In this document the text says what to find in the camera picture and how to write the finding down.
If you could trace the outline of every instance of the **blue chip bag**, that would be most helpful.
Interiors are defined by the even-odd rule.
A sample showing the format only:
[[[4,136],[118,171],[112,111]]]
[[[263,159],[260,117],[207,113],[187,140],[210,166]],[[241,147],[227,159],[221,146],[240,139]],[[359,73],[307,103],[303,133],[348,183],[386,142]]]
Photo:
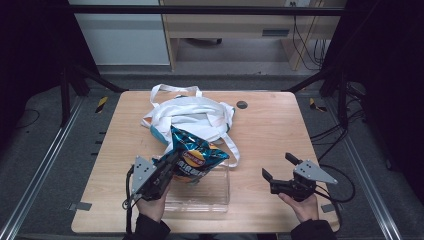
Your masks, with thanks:
[[[173,151],[179,152],[174,179],[197,183],[210,170],[230,156],[212,143],[185,130],[171,126]]]

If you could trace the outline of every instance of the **black cable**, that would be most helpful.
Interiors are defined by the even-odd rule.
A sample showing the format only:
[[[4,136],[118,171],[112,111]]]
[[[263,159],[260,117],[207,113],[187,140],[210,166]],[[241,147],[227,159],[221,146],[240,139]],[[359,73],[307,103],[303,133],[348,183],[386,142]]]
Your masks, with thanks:
[[[294,35],[296,34],[296,29],[297,29],[297,24],[296,24],[296,16],[293,16],[293,20],[294,20],[294,25],[293,25],[293,36],[292,36],[292,42],[293,42],[293,46],[294,46],[294,49],[296,49],[296,52],[297,52],[297,54],[299,54],[299,57],[300,57],[300,60],[302,60],[302,63],[303,63],[303,65],[305,66],[305,68],[306,69],[308,69],[308,70],[319,70],[319,69],[313,69],[313,68],[309,68],[307,65],[306,65],[306,63],[305,63],[305,60],[303,59],[303,57],[302,57],[302,54],[300,54],[300,51],[299,51],[299,49],[297,48],[297,46],[296,46],[296,43],[295,43],[295,41],[294,41]]]
[[[330,201],[334,201],[336,203],[347,203],[347,202],[350,202],[355,197],[355,195],[356,195],[356,187],[355,187],[355,184],[353,183],[352,179],[350,179],[349,176],[347,176],[347,174],[345,174],[343,171],[341,171],[340,169],[335,168],[333,166],[326,165],[326,164],[320,164],[320,167],[330,168],[330,169],[332,169],[332,170],[340,173],[341,175],[343,175],[349,181],[350,185],[352,186],[352,193],[351,193],[351,195],[348,198],[342,199],[342,200],[335,199],[335,198],[333,198],[331,196],[326,196],[325,194],[323,194],[321,192],[318,192],[316,190],[315,190],[315,193],[318,194],[318,195],[320,195],[320,196],[322,196],[322,197],[324,197],[324,198],[326,198],[326,199],[328,199],[328,200],[330,200]]]
[[[312,23],[314,23],[314,22],[315,22],[316,17],[317,17],[317,16],[314,16],[314,17],[313,17],[313,19],[312,19]],[[294,48],[296,49],[296,52],[299,54],[299,57],[300,57],[300,59],[302,60],[303,65],[304,65],[304,66],[305,66],[305,68],[306,68],[306,69],[308,69],[308,70],[320,70],[320,69],[321,69],[321,67],[320,67],[320,65],[321,65],[321,64],[316,63],[316,62],[314,61],[314,59],[312,59],[311,54],[309,53],[308,47],[307,47],[307,45],[306,45],[306,42],[303,40],[302,36],[300,35],[299,29],[297,28],[296,15],[293,15],[293,22],[294,22],[294,24],[293,24],[293,36],[292,36],[292,42],[293,42],[293,46],[294,46]],[[309,30],[308,30],[308,34],[307,34],[307,36],[309,36],[309,34],[311,34],[312,27],[313,27],[313,24],[311,24],[311,26],[309,27]],[[305,49],[306,53],[307,53],[307,54],[308,54],[308,56],[309,56],[309,59],[311,59],[311,61],[312,61],[312,63],[313,63],[314,65],[316,65],[316,66],[318,66],[318,67],[319,67],[318,69],[309,68],[309,67],[306,65],[306,63],[305,63],[305,61],[304,61],[304,59],[303,59],[302,55],[300,54],[299,49],[298,49],[298,48],[297,48],[297,46],[296,46],[295,41],[294,41],[294,35],[295,35],[296,33],[297,33],[297,35],[299,36],[299,38],[300,38],[300,40],[301,40],[301,42],[302,42],[302,44],[303,44],[303,47],[304,47],[304,49]]]
[[[327,193],[327,195],[331,198],[329,191],[327,191],[325,188],[323,188],[321,186],[318,186],[318,187],[321,188],[322,190],[324,190]],[[334,232],[334,233],[337,233],[343,226],[343,217],[342,217],[342,214],[340,213],[339,204],[334,202],[334,201],[331,201],[331,200],[330,200],[330,202],[334,206],[334,211],[336,212],[337,219],[339,220],[339,229]]]
[[[39,118],[40,118],[40,112],[35,110],[35,109],[25,109],[25,111],[32,111],[35,112],[37,114],[37,117],[35,117],[34,120],[32,120],[30,123],[22,125],[22,126],[17,126],[15,129],[21,129],[21,128],[26,128],[31,126],[32,124],[34,124]]]
[[[125,180],[125,193],[127,195],[127,199],[122,203],[122,207],[127,210],[126,215],[126,232],[128,235],[132,234],[131,230],[131,218],[132,218],[132,206],[131,206],[131,193],[130,193],[130,178],[131,175],[134,173],[134,165],[131,166],[130,170],[128,170],[127,178]]]
[[[333,145],[331,145],[322,155],[321,157],[318,158],[318,162],[320,162],[325,155],[327,155],[327,153],[329,153],[331,151],[331,149],[333,149],[337,143],[339,143],[345,136],[347,135],[347,129],[344,129],[343,132],[340,134],[340,136],[337,138],[337,140],[334,142]]]

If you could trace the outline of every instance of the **aluminum rail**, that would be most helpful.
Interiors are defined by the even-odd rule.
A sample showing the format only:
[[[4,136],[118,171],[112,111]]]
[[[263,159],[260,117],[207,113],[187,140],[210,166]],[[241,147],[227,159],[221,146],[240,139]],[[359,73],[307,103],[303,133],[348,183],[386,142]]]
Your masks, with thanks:
[[[261,6],[46,5],[44,8],[46,10],[91,14],[345,16],[367,13],[364,10],[349,10],[344,8]]]
[[[59,154],[63,146],[63,143],[66,140],[66,137],[68,136],[71,128],[74,125],[75,119],[77,118],[78,113],[80,112],[83,100],[84,98],[77,97],[73,105],[72,115],[69,121],[64,127],[59,129],[55,139],[53,140],[53,143],[50,145],[49,150],[47,151],[43,161],[38,167],[37,172],[32,178],[25,193],[21,197],[21,200],[19,201],[18,205],[15,207],[15,210],[13,211],[12,215],[9,217],[6,224],[0,230],[1,240],[12,240],[16,237],[26,215],[28,214],[32,204],[35,201],[35,198],[37,197],[37,194],[39,193],[44,183],[44,180],[46,179],[48,173],[50,172],[50,169],[53,166],[57,158],[57,155]]]
[[[328,106],[331,112],[331,116],[337,123],[338,118],[337,114],[335,114],[337,112],[337,104],[335,101],[333,101],[333,99],[326,100],[326,102],[329,103]],[[370,173],[368,173],[367,168],[365,167],[358,151],[355,148],[355,145],[353,144],[352,139],[349,137],[349,135],[346,135],[343,141],[345,143],[346,151],[349,155],[349,160],[356,173],[356,176],[358,177],[359,184],[364,190],[365,196],[368,199],[370,207],[374,212],[375,218],[380,225],[384,237],[387,240],[401,240],[402,236],[396,226],[396,223],[390,215],[390,212],[384,203],[384,200],[381,197],[377,186],[372,180]]]

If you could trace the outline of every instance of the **gray floor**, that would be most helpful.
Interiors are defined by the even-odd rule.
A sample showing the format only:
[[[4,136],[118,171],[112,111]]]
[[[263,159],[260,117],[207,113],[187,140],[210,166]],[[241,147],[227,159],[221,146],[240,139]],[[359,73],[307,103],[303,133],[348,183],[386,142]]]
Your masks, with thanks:
[[[269,90],[280,91],[306,79],[314,71],[304,67],[296,72],[289,69],[285,54],[278,40],[239,40],[224,39],[221,45],[213,41],[186,40],[180,44],[177,68],[118,68],[103,67],[105,78],[121,87],[130,89],[151,89],[159,83],[175,86],[198,85],[204,90]],[[81,110],[72,129],[51,164],[37,198],[21,223],[18,238],[32,239],[74,239],[100,237],[104,235],[81,236],[72,232],[70,225],[74,212],[67,209],[70,203],[79,202],[96,153],[99,141],[104,137],[113,115],[119,94],[113,93],[93,81],[88,81],[91,92],[88,97],[74,98],[81,103]],[[321,98],[317,92],[320,82],[296,94],[299,108],[310,136],[321,133],[337,124],[332,106],[333,97]],[[34,96],[16,129],[9,148],[1,153],[0,161],[0,225],[4,226],[13,213],[27,186],[36,174],[50,144],[58,133],[60,124],[60,91],[53,88]],[[95,113],[101,97],[108,101],[101,114]],[[309,99],[330,111],[320,112],[309,107]],[[357,102],[349,105],[349,114],[360,109]],[[406,183],[403,175],[388,171],[384,153],[377,145],[372,131],[362,118],[350,123],[349,133],[344,142],[336,145],[322,160],[345,172],[355,182],[355,198],[341,204],[342,227],[337,233],[339,239],[424,239],[424,209]],[[340,132],[317,142],[332,143]],[[354,158],[349,141],[353,143]],[[314,145],[317,156],[321,156],[330,145]],[[384,230],[387,222],[381,221],[378,214],[381,206],[372,202],[369,189],[362,184],[363,176],[357,174],[355,161],[362,162],[370,174],[377,196],[381,197],[383,209],[387,208],[395,230],[401,235],[390,238]],[[329,186],[335,198],[346,198],[350,188],[343,176],[328,170],[340,181],[340,186]],[[289,239],[280,234],[280,239]]]

